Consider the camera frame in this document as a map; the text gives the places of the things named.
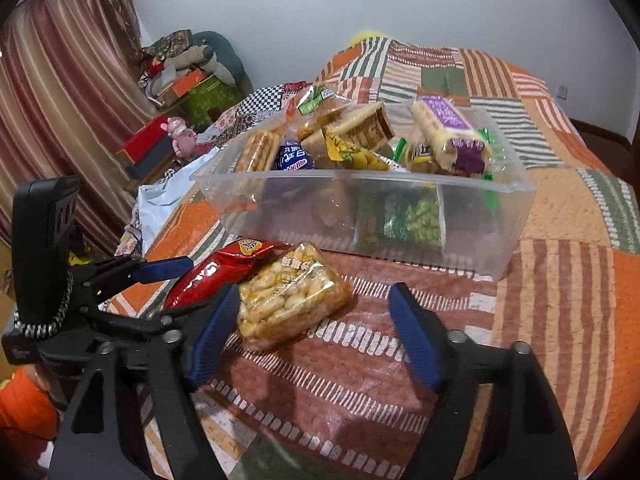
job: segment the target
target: green box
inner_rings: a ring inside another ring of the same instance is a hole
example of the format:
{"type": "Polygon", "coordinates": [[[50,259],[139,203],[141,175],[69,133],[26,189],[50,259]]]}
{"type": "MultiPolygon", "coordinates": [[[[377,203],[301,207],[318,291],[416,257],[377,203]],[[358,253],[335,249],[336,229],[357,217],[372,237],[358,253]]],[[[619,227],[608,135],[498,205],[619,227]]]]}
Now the green box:
{"type": "Polygon", "coordinates": [[[238,104],[243,97],[239,88],[225,85],[217,77],[209,76],[173,105],[162,110],[162,113],[168,117],[182,117],[194,130],[200,132],[211,125],[209,110],[218,108],[224,112],[238,104]]]}

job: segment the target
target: curtain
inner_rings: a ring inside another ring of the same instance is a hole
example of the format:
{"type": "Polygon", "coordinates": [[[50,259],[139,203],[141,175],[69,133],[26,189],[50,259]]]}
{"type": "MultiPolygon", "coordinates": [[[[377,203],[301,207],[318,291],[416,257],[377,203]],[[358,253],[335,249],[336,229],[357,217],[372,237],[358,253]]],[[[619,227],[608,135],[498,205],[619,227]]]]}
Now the curtain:
{"type": "Polygon", "coordinates": [[[130,0],[28,0],[0,30],[0,236],[21,182],[81,177],[76,219],[109,253],[134,203],[113,153],[155,108],[136,83],[130,0]]]}

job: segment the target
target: yellow snack wrapper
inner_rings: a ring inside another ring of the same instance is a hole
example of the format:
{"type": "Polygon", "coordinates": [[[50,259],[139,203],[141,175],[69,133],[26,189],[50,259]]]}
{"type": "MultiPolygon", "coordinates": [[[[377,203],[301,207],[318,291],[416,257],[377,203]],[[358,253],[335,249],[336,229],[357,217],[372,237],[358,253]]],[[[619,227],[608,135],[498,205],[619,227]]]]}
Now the yellow snack wrapper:
{"type": "Polygon", "coordinates": [[[389,165],[369,150],[326,131],[322,134],[329,160],[345,165],[348,170],[389,171],[389,165]]]}

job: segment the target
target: blanket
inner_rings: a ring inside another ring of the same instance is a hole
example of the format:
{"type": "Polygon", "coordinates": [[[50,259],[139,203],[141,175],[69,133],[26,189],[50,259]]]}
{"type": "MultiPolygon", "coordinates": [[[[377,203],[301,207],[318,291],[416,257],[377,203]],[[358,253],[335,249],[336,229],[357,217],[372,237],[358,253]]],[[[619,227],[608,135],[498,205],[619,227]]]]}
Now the blanket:
{"type": "MultiPolygon", "coordinates": [[[[319,79],[360,103],[440,94],[484,108],[538,191],[500,282],[466,270],[329,254],[357,294],[351,308],[275,352],[247,352],[232,335],[219,375],[193,396],[229,478],[401,475],[434,395],[414,383],[395,337],[386,296],[396,281],[476,342],[529,342],[558,398],[580,474],[592,472],[640,400],[640,215],[631,186],[587,149],[542,80],[489,54],[369,38],[334,56],[319,79]]],[[[289,90],[257,91],[219,126],[246,129],[248,118],[285,106],[289,90]]],[[[198,263],[234,238],[193,189],[147,257],[188,254],[198,263]]],[[[109,308],[152,314],[171,284],[135,285],[109,308]]],[[[482,388],[458,476],[472,471],[488,401],[482,388]]],[[[154,467],[168,476],[149,400],[143,416],[154,467]]]]}

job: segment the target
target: blue gripper pad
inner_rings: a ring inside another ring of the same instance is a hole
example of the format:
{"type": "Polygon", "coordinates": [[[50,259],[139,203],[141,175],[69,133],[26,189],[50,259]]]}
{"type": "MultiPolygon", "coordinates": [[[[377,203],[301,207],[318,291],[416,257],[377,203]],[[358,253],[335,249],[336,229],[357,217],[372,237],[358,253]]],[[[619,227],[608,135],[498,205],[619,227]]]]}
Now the blue gripper pad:
{"type": "Polygon", "coordinates": [[[240,293],[225,283],[210,303],[190,314],[182,328],[182,376],[193,391],[213,379],[229,335],[236,329],[240,293]]]}
{"type": "Polygon", "coordinates": [[[180,278],[193,269],[193,261],[188,256],[144,262],[133,273],[133,278],[139,283],[155,283],[180,278]]]}
{"type": "Polygon", "coordinates": [[[389,291],[389,311],[396,333],[418,380],[439,392],[447,373],[447,329],[431,310],[423,309],[404,283],[389,291]]]}

